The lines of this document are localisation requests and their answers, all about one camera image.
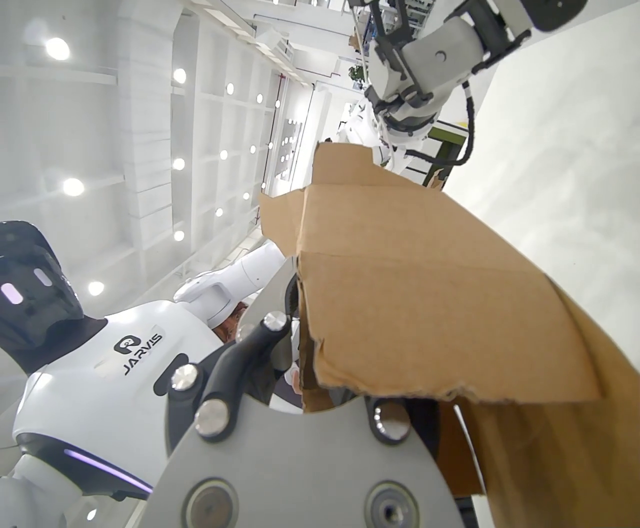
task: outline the metal screw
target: metal screw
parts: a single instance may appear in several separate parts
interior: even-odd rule
[[[404,440],[411,431],[409,414],[395,401],[385,401],[376,407],[373,421],[378,431],[390,440]]]
[[[243,339],[246,339],[254,328],[254,324],[243,324],[240,328],[238,328],[238,331],[236,332],[236,342],[240,343]]]
[[[188,390],[198,379],[198,369],[187,363],[178,367],[171,376],[171,388],[178,391]]]
[[[367,528],[418,528],[420,515],[411,492],[396,482],[381,482],[365,502]]]
[[[232,528],[237,516],[237,493],[219,479],[211,479],[193,490],[185,508],[188,528]]]
[[[208,399],[195,415],[198,434],[204,438],[219,435],[229,424],[229,407],[221,399]]]
[[[279,332],[287,324],[287,316],[282,312],[269,312],[263,319],[264,326],[272,332]]]

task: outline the potted plant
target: potted plant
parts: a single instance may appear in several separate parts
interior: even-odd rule
[[[356,64],[349,68],[349,77],[353,80],[355,84],[357,84],[358,88],[361,90],[364,85],[364,69],[362,68],[362,64]]]

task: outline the silver bolt head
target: silver bolt head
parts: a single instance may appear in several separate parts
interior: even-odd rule
[[[171,388],[178,391],[189,390],[198,379],[198,369],[187,363],[178,367],[171,376]]]
[[[381,403],[373,419],[378,431],[390,440],[404,440],[411,431],[409,414],[403,405],[395,401]]]
[[[272,332],[279,332],[287,324],[287,316],[282,312],[269,312],[263,319],[264,326]]]
[[[208,399],[200,405],[194,422],[203,438],[219,435],[229,424],[229,407],[221,399]]]

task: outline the black cable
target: black cable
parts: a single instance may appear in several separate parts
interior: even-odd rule
[[[467,141],[467,148],[465,149],[465,155],[460,159],[444,159],[440,157],[431,157],[428,154],[423,152],[419,152],[418,150],[409,149],[406,153],[409,156],[419,157],[429,163],[433,163],[434,165],[442,165],[444,167],[456,167],[460,165],[464,165],[469,158],[471,157],[471,152],[474,149],[474,135],[476,132],[476,111],[474,109],[474,98],[471,97],[471,92],[469,91],[469,81],[465,81],[462,83],[462,88],[468,92],[469,96],[467,97],[467,118],[469,120],[469,137]]]

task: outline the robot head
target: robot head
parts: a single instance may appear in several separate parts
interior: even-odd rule
[[[0,222],[0,347],[31,374],[70,351],[67,335],[84,318],[42,233],[25,221]]]

